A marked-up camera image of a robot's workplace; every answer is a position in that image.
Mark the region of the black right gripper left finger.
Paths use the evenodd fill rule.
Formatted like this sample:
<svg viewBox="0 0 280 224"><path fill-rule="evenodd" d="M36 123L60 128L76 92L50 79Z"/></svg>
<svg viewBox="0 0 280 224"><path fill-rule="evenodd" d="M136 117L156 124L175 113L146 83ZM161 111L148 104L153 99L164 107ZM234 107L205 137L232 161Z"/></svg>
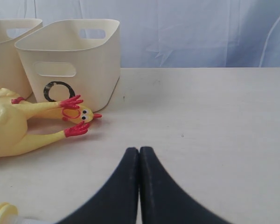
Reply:
<svg viewBox="0 0 280 224"><path fill-rule="evenodd" d="M139 151L128 148L102 188L60 224L134 224L139 198Z"/></svg>

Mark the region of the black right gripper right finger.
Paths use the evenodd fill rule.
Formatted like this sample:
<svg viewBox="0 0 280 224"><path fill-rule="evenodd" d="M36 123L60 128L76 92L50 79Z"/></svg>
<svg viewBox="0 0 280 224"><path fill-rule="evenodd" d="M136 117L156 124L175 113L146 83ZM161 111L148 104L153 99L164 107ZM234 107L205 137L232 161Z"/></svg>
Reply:
<svg viewBox="0 0 280 224"><path fill-rule="evenodd" d="M144 224L227 224L189 196L152 147L140 148L140 202Z"/></svg>

